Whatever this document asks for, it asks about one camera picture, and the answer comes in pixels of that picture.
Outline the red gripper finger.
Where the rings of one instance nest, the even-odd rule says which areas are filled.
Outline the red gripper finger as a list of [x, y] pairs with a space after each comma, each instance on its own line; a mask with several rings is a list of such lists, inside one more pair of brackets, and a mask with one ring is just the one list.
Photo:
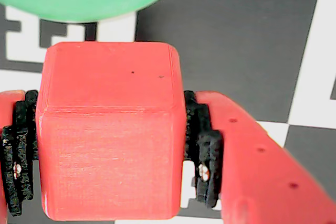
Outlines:
[[197, 201], [220, 202], [224, 223], [335, 223], [326, 191], [242, 107], [215, 91], [184, 98]]
[[1, 92], [1, 223], [22, 214], [32, 200], [33, 161], [38, 159], [35, 110], [38, 91]]

